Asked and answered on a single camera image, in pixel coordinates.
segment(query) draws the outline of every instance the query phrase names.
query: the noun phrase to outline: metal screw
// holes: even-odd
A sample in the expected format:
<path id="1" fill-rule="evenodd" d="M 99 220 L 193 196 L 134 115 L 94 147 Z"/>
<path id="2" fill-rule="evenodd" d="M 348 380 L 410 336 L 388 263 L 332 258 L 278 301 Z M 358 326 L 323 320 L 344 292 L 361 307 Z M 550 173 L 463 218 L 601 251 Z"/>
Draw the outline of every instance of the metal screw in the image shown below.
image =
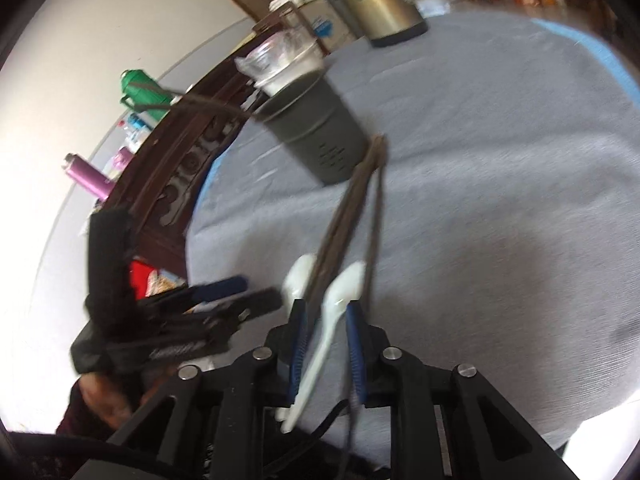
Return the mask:
<path id="1" fill-rule="evenodd" d="M 249 314 L 251 314 L 251 311 L 248 308 L 244 309 L 240 314 L 238 314 L 238 321 L 242 323 L 249 317 Z"/>
<path id="2" fill-rule="evenodd" d="M 258 359 L 258 361 L 263 361 L 271 357 L 271 348 L 268 346 L 260 346 L 254 350 L 254 359 Z"/>
<path id="3" fill-rule="evenodd" d="M 178 377 L 183 381 L 188 381 L 193 379 L 199 371 L 200 369 L 196 365 L 186 365 L 178 370 Z"/>
<path id="4" fill-rule="evenodd" d="M 390 361 L 395 361 L 402 357 L 402 350 L 395 346 L 388 346 L 382 351 L 382 357 Z"/>
<path id="5" fill-rule="evenodd" d="M 476 370 L 475 366 L 470 365 L 469 363 L 464 363 L 458 365 L 458 373 L 463 377 L 473 377 L 476 373 L 478 373 L 478 370 Z"/>

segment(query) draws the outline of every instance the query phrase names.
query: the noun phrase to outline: plastic bottle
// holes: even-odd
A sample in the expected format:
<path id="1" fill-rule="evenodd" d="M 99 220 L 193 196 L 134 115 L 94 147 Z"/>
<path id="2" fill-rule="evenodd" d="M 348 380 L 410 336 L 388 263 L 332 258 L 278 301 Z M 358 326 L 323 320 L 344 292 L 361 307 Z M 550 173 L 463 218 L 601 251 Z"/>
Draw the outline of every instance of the plastic bottle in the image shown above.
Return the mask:
<path id="1" fill-rule="evenodd" d="M 127 167 L 127 164 L 131 162 L 132 158 L 133 153 L 131 153 L 131 150 L 126 146 L 123 146 L 122 148 L 120 148 L 118 153 L 113 156 L 113 167 L 118 171 L 124 171 L 124 169 Z"/>
<path id="2" fill-rule="evenodd" d="M 95 195 L 101 201 L 107 200 L 109 193 L 115 186 L 113 180 L 108 179 L 100 171 L 96 170 L 84 158 L 75 153 L 69 153 L 64 162 L 62 169 L 80 186 L 84 187 L 89 193 Z"/>
<path id="3" fill-rule="evenodd" d="M 145 87 L 140 88 L 135 85 L 136 83 L 143 84 Z M 134 105 L 167 105 L 171 102 L 171 95 L 163 91 L 160 85 L 143 70 L 125 70 L 120 76 L 120 86 L 123 93 L 120 102 L 130 110 L 134 109 Z M 147 113 L 159 121 L 166 115 L 166 110 L 152 109 Z"/>
<path id="4" fill-rule="evenodd" d="M 125 120 L 121 120 L 118 126 L 127 134 L 125 144 L 131 153 L 136 153 L 137 150 L 140 149 L 140 146 L 142 146 L 142 143 L 145 142 L 146 138 L 151 134 L 151 130 L 148 128 L 136 128 Z"/>
<path id="5" fill-rule="evenodd" d="M 149 132 L 153 130 L 153 128 L 149 126 L 147 123 L 145 123 L 144 119 L 140 117 L 138 114 L 135 114 L 135 113 L 129 114 L 126 120 L 127 120 L 127 123 L 131 124 L 131 126 L 133 126 L 134 128 L 138 128 L 139 130 L 147 129 Z"/>

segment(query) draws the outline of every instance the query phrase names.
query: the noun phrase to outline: cable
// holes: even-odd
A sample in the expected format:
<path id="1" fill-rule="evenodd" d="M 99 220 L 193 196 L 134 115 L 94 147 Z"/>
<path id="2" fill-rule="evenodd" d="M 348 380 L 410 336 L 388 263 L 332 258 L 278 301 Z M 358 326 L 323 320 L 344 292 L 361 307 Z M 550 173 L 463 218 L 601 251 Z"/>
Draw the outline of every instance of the cable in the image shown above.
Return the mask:
<path id="1" fill-rule="evenodd" d="M 349 406 L 349 399 L 343 399 L 338 404 L 334 406 L 334 408 L 329 412 L 324 420 L 320 423 L 320 425 L 313 430 L 313 432 L 309 435 L 309 438 L 305 440 L 302 444 L 296 446 L 295 448 L 287 451 L 283 456 L 277 458 L 271 463 L 268 463 L 264 468 L 262 468 L 262 478 L 267 478 L 278 471 L 283 470 L 293 462 L 298 457 L 304 455 L 309 449 L 311 449 L 318 440 L 322 438 L 322 436 L 327 432 L 327 430 L 334 423 L 334 420 L 340 415 L 340 412 Z"/>
<path id="2" fill-rule="evenodd" d="M 0 476 L 3 478 L 34 480 L 35 476 L 30 471 L 15 449 L 9 433 L 0 420 Z"/>
<path id="3" fill-rule="evenodd" d="M 100 440 L 41 433 L 9 432 L 9 436 L 21 455 L 76 456 L 133 467 L 170 480 L 194 480 L 194 476 L 186 471 L 159 462 L 142 452 Z"/>

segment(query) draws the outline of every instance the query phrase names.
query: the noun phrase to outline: carved wooden chair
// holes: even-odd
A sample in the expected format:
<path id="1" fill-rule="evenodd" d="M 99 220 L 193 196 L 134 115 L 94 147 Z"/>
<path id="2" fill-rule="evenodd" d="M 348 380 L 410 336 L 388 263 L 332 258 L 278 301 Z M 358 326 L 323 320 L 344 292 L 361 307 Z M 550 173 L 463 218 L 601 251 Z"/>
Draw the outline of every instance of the carved wooden chair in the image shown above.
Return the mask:
<path id="1" fill-rule="evenodd" d="M 246 56 L 280 27 L 244 44 L 190 90 L 255 110 L 266 96 L 234 58 Z M 185 233 L 213 161 L 238 136 L 246 118 L 215 108 L 174 107 L 162 118 L 125 168 L 104 208 L 125 205 L 134 218 L 137 256 L 154 267 L 187 277 Z"/>

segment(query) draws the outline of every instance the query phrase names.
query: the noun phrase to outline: chopsticks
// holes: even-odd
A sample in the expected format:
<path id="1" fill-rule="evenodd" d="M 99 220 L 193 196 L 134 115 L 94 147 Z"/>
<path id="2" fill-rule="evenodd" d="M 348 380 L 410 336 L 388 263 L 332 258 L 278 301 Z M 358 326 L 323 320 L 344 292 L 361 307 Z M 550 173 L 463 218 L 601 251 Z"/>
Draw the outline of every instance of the chopsticks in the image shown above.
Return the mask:
<path id="1" fill-rule="evenodd" d="M 334 216 L 327 228 L 316 264 L 309 277 L 303 299 L 306 303 L 307 336 L 311 332 L 320 314 L 320 304 L 329 284 L 335 279 L 344 260 L 347 248 L 353 237 L 353 232 L 360 220 L 364 203 L 367 197 L 369 181 L 373 173 L 386 164 L 386 139 L 382 135 L 376 135 L 371 139 L 369 150 L 364 160 L 353 171 L 347 191 L 334 212 Z M 376 209 L 374 212 L 373 232 L 367 251 L 367 271 L 365 275 L 365 288 L 363 298 L 369 301 L 372 272 L 375 258 L 378 252 L 378 238 L 382 223 L 382 171 L 378 183 L 376 195 Z"/>

